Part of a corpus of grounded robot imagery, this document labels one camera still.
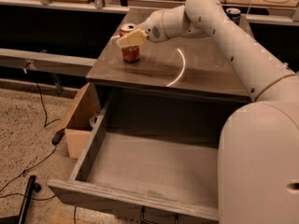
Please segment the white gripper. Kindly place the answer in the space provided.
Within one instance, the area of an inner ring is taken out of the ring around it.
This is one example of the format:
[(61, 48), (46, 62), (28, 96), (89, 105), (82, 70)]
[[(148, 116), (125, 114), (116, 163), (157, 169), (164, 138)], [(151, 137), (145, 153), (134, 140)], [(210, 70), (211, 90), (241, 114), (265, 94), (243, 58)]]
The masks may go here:
[(121, 36), (116, 44), (120, 49), (143, 45), (147, 39), (153, 43), (164, 41), (163, 12), (152, 12), (136, 29)]

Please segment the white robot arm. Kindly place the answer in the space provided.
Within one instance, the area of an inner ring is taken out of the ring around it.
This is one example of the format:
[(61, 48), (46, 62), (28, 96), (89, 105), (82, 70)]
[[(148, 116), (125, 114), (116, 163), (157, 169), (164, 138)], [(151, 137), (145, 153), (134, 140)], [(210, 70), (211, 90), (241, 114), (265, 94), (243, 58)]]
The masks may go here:
[(250, 102), (225, 122), (218, 151), (220, 224), (299, 224), (299, 76), (231, 21), (219, 0), (153, 12), (117, 44), (209, 35)]

